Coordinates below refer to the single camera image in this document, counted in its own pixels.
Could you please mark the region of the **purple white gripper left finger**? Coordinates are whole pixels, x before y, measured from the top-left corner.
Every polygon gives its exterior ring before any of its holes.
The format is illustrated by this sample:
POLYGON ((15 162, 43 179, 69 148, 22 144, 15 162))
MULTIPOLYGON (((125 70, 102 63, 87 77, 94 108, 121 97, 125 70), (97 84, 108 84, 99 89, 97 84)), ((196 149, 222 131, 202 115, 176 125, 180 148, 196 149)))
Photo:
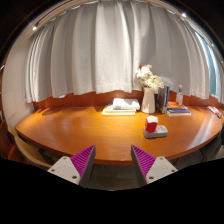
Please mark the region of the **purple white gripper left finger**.
POLYGON ((48 171, 81 187, 88 185, 96 156, 95 146, 89 146, 77 154, 61 157, 48 171))

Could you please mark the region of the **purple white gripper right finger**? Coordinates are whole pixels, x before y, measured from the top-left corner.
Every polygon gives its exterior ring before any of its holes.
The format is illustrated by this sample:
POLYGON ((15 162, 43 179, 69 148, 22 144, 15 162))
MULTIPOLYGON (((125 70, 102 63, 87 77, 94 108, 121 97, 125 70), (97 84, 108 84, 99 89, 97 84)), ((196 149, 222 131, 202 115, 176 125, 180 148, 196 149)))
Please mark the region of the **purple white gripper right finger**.
POLYGON ((165 157, 155 157, 135 145, 131 146, 131 157, 140 187, 177 172, 165 157))

